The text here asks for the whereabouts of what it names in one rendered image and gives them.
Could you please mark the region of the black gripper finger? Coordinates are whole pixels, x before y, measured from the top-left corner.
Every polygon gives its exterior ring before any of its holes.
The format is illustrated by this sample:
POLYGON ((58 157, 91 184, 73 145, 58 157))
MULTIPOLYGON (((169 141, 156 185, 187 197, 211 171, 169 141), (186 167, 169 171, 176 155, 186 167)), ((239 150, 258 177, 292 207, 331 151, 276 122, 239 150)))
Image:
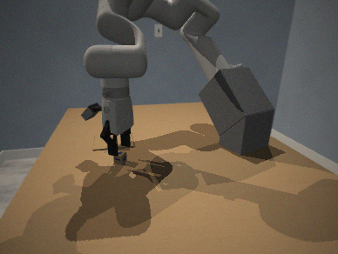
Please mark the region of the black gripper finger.
POLYGON ((117 136, 112 134, 110 131, 110 122, 106 120, 105 126, 100 134, 100 137, 104 139, 104 141, 107 143, 108 147, 108 154, 111 156, 118 156, 118 144, 116 144, 117 136), (111 138, 111 135, 113 135, 113 138, 111 138))
POLYGON ((131 128, 123 132, 123 134, 120 134, 120 139, 121 139, 121 145, 130 147, 131 146, 131 139, 130 139, 130 134, 131 134, 131 128))

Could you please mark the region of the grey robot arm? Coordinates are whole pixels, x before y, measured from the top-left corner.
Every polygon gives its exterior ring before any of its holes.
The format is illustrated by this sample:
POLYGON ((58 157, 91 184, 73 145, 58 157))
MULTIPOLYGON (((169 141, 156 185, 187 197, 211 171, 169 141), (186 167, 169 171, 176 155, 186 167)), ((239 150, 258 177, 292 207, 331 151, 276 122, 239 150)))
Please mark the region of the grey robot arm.
POLYGON ((219 69, 243 68, 242 64, 228 64, 214 40, 205 36, 220 18, 218 9, 207 0, 99 0, 98 32, 120 44, 94 45, 84 54, 86 71, 101 79, 102 97, 129 97, 129 78, 145 74, 145 38, 131 22, 142 17, 149 17, 171 30, 181 28, 180 35, 195 55, 208 82, 219 69))

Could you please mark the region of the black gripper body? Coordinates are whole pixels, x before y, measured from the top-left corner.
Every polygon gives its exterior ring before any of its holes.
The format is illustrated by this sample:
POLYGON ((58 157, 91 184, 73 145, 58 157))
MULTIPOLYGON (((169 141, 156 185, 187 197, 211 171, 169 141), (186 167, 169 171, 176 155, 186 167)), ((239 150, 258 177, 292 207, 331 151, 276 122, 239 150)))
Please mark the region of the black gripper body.
POLYGON ((118 136, 134 125, 131 97, 102 97, 102 126, 110 122, 110 131, 118 136))

